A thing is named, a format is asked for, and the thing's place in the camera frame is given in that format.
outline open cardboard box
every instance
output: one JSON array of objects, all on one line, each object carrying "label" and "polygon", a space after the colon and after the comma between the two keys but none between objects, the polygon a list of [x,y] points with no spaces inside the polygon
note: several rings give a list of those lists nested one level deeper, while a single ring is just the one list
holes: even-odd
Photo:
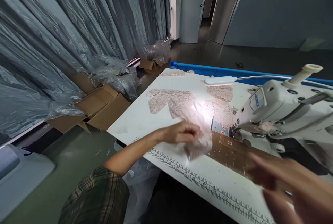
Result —
[{"label": "open cardboard box", "polygon": [[156,61],[148,61],[141,59],[139,67],[143,68],[147,74],[159,75],[165,69],[165,64]]},{"label": "open cardboard box", "polygon": [[88,75],[83,72],[75,75],[72,81],[87,93],[80,102],[75,104],[87,116],[61,116],[46,121],[61,133],[66,133],[78,125],[91,134],[87,124],[106,131],[130,105],[122,94],[108,85],[95,88],[88,79]]}]

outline plastic curtain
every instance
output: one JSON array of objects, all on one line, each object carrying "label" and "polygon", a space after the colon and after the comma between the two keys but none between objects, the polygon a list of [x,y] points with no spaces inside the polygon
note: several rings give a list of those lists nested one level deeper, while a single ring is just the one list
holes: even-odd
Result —
[{"label": "plastic curtain", "polygon": [[0,0],[0,143],[43,120],[68,78],[170,35],[169,0]]}]

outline blue tarp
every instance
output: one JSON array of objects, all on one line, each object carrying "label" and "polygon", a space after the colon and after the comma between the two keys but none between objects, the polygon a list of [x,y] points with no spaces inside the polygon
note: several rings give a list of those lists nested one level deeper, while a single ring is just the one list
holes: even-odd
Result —
[{"label": "blue tarp", "polygon": [[[239,70],[239,69],[216,68],[216,67],[209,67],[202,65],[171,62],[171,69],[174,68],[181,69],[183,71],[189,71],[192,69],[196,74],[205,75],[205,76],[215,76],[215,77],[219,76],[245,77],[245,76],[257,76],[257,75],[277,75],[277,76],[292,77],[289,75],[254,72],[254,71]],[[269,80],[271,80],[271,78],[254,78],[254,79],[238,80],[237,82],[251,84],[251,85],[263,85]],[[317,78],[308,78],[307,80],[333,86],[332,80],[317,79]]]}]

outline forearm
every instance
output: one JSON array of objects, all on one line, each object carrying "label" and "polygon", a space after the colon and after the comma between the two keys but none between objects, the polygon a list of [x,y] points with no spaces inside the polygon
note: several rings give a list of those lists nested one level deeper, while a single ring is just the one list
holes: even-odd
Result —
[{"label": "forearm", "polygon": [[103,167],[123,176],[139,158],[160,142],[161,133],[154,131],[117,152]]}]

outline human hand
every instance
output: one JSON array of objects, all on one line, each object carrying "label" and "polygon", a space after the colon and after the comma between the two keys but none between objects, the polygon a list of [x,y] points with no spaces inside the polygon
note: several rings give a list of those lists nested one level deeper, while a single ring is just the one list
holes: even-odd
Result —
[{"label": "human hand", "polygon": [[194,142],[202,135],[200,127],[186,121],[156,130],[159,140],[168,143]]},{"label": "human hand", "polygon": [[[333,223],[333,188],[292,159],[263,160],[249,154],[254,166],[248,169],[261,185],[267,206],[277,224]],[[292,193],[293,211],[276,191],[282,183]]]}]

